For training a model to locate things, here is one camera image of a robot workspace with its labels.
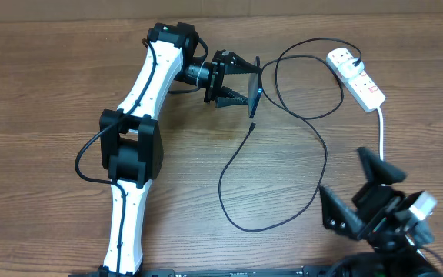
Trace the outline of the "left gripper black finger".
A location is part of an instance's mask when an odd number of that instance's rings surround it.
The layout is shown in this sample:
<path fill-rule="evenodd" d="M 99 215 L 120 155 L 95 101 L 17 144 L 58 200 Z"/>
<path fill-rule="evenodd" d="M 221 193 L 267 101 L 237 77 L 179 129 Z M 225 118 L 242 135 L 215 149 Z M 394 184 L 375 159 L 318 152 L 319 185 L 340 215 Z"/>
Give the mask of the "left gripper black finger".
<path fill-rule="evenodd" d="M 225 57 L 225 74 L 259 74 L 261 72 L 261 67 L 258 63 L 255 65 L 245 61 L 240 56 L 235 53 L 229 53 Z"/>
<path fill-rule="evenodd" d="M 247 97 L 241 95 L 240 93 L 226 86 L 222 86 L 217 91 L 217 96 L 215 97 L 215 106 L 217 108 L 224 108 L 232 105 L 247 105 L 247 104 L 248 104 Z"/>

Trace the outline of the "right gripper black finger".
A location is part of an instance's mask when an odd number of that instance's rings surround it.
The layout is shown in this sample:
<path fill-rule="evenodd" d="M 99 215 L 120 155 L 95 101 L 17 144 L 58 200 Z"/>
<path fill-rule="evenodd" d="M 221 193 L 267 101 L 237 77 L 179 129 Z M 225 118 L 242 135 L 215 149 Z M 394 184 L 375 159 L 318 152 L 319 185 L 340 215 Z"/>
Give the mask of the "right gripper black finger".
<path fill-rule="evenodd" d="M 368 183 L 392 185 L 406 179 L 407 174 L 405 172 L 381 160 L 372 150 L 359 147 L 357 153 Z"/>
<path fill-rule="evenodd" d="M 363 221 L 330 188 L 319 188 L 322 223 L 326 229 L 350 239 L 362 240 Z"/>

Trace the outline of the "Galaxy S24+ smartphone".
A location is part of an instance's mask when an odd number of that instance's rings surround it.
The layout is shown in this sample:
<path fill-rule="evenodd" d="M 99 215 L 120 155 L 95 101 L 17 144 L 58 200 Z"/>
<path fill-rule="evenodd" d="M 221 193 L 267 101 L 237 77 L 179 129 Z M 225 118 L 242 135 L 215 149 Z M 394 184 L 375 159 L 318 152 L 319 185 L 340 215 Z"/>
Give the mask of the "Galaxy S24+ smartphone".
<path fill-rule="evenodd" d="M 254 118 L 259 100 L 264 91 L 261 82 L 261 63 L 258 56 L 255 57 L 253 65 L 255 72 L 250 74 L 248 80 L 248 117 Z"/>

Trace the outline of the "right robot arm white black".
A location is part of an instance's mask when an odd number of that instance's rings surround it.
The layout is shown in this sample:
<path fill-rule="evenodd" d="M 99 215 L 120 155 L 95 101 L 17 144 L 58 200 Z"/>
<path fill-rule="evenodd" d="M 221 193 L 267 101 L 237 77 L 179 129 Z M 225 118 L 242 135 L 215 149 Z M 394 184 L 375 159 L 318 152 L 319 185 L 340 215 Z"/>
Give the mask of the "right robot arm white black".
<path fill-rule="evenodd" d="M 331 265 L 328 276 L 443 276 L 422 251 L 435 240 L 428 217 L 438 201 L 427 191 L 406 195 L 394 189 L 405 172 L 380 159 L 372 150 L 357 150 L 366 182 L 347 206 L 330 188 L 319 189 L 322 224 L 354 241 L 365 241 L 371 252 L 349 255 Z"/>

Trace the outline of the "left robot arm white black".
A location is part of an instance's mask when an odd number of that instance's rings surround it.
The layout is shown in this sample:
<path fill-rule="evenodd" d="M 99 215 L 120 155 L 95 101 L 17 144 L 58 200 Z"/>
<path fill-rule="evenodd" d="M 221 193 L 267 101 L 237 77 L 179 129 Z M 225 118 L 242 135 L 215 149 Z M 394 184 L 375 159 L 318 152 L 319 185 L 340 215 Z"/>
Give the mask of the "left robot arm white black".
<path fill-rule="evenodd" d="M 100 276 L 138 276 L 143 262 L 142 226 L 146 199 L 163 161 L 158 123 L 174 81 L 205 90 L 205 102 L 219 108 L 248 106 L 253 118 L 263 92 L 260 59 L 247 62 L 218 50 L 211 61 L 195 56 L 204 45 L 190 24 L 156 24 L 146 38 L 147 55 L 132 90 L 115 110 L 99 120 L 102 165 L 112 189 L 108 252 Z"/>

